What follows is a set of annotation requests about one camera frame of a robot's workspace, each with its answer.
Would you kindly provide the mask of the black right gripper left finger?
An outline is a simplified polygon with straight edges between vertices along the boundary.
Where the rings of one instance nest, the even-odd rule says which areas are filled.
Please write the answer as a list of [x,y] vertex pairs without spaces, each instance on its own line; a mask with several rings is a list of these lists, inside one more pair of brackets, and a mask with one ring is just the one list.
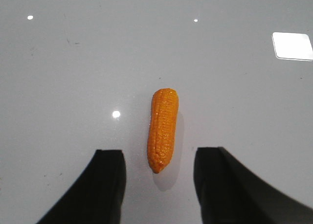
[[79,178],[40,224],[118,224],[126,187],[121,150],[96,150]]

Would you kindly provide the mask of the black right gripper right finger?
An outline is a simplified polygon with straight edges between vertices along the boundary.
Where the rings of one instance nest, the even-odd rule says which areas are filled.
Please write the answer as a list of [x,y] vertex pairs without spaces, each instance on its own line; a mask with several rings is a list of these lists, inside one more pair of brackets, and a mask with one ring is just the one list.
[[198,148],[194,184],[204,224],[311,224],[313,210],[256,176],[223,147]]

